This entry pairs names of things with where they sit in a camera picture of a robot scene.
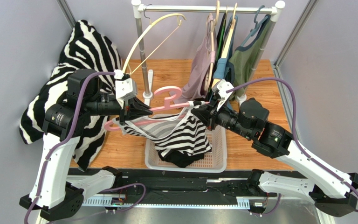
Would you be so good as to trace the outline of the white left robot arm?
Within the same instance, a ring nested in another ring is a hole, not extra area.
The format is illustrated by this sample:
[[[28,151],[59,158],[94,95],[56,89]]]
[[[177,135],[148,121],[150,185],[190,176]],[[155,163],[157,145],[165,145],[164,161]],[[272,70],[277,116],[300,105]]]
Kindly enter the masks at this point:
[[[116,93],[104,95],[101,72],[76,70],[68,77],[65,104],[48,108],[42,130],[43,151],[37,179],[32,191],[20,199],[28,212],[38,210],[48,224],[74,216],[83,202],[98,193],[113,193],[125,188],[122,173],[106,166],[96,174],[68,182],[70,161],[91,116],[117,115],[119,123],[148,116],[151,108],[137,98],[137,86],[121,70],[111,72]]]

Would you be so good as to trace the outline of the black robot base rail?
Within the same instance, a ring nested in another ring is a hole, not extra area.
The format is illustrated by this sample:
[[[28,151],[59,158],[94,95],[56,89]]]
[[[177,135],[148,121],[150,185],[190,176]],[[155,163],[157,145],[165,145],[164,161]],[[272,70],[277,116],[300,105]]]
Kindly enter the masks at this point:
[[[127,208],[254,208],[282,202],[277,193],[251,189],[250,170],[226,170],[221,173],[190,173],[151,169],[104,167],[119,173],[113,190],[98,193],[84,201],[85,206]]]

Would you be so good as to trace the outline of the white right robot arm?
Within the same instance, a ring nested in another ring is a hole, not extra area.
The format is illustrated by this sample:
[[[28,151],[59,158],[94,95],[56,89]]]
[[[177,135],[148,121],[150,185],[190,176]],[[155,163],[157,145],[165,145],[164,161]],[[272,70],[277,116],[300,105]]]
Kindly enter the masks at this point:
[[[294,178],[254,169],[247,180],[247,188],[254,194],[303,199],[334,217],[356,211],[358,174],[341,172],[304,149],[285,128],[268,121],[268,109],[254,98],[244,101],[238,112],[212,102],[192,109],[192,114],[209,130],[221,126],[234,132],[251,141],[258,153],[290,165],[301,174]]]

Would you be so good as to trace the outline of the black white striped tank top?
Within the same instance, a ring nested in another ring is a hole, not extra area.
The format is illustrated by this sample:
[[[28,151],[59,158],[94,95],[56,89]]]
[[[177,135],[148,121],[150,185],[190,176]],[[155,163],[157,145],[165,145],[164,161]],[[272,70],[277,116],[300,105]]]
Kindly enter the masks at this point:
[[[154,149],[165,158],[173,152],[185,156],[195,156],[212,151],[206,135],[206,126],[192,114],[192,109],[205,105],[203,101],[189,101],[177,114],[157,114],[153,117],[125,121],[119,124],[119,119],[110,121],[122,130],[123,134],[144,137],[154,143]]]

